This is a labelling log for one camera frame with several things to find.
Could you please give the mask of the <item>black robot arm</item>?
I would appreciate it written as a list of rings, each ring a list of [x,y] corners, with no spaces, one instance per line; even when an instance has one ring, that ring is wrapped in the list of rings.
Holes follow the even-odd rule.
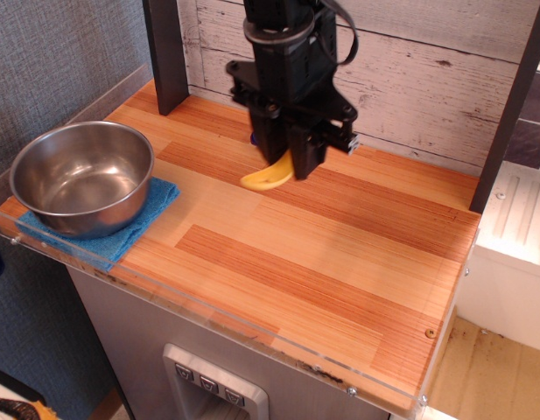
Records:
[[[249,111],[252,143],[270,165],[291,162],[298,180],[308,176],[333,147],[347,154],[358,146],[358,112],[334,86],[338,67],[351,63],[353,40],[338,58],[336,19],[355,27],[336,1],[247,1],[245,38],[252,61],[230,61],[234,102]]]

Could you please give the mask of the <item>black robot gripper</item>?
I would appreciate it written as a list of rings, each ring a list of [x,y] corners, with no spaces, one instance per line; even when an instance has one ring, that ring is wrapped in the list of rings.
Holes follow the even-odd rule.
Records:
[[[357,112],[335,88],[340,66],[359,47],[353,40],[339,59],[336,19],[351,28],[343,8],[248,8],[245,38],[251,61],[230,61],[235,102],[248,107],[256,145],[269,165],[290,150],[296,180],[305,180],[326,159],[327,145],[346,153],[358,146]]]

